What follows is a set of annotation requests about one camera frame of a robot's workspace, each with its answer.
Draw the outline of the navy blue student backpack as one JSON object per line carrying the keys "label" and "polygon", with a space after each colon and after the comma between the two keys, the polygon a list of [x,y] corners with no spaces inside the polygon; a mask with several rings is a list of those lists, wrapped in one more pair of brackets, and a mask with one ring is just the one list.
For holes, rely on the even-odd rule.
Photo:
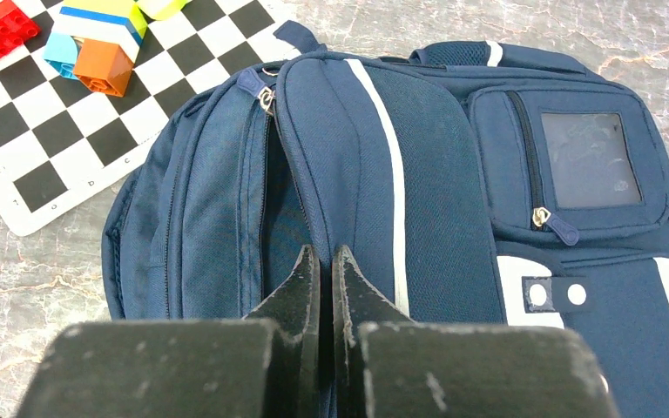
{"label": "navy blue student backpack", "polygon": [[245,65],[180,107],[106,221],[115,320],[239,318],[347,246],[410,318],[579,332],[625,417],[669,417],[669,158],[565,54],[444,42]]}

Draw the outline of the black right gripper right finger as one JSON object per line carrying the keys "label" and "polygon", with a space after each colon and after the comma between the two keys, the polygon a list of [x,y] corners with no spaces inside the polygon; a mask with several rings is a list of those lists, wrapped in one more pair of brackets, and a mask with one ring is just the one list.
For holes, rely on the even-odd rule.
{"label": "black right gripper right finger", "polygon": [[597,359],[550,327],[416,322],[340,247],[332,262],[341,417],[616,417]]}

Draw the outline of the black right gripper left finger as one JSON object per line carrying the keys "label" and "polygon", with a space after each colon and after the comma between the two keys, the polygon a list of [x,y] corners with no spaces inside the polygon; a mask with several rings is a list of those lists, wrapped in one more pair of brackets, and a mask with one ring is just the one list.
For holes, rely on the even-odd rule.
{"label": "black right gripper left finger", "polygon": [[320,262],[304,246],[287,279],[239,320],[119,320],[67,327],[21,417],[315,417]]}

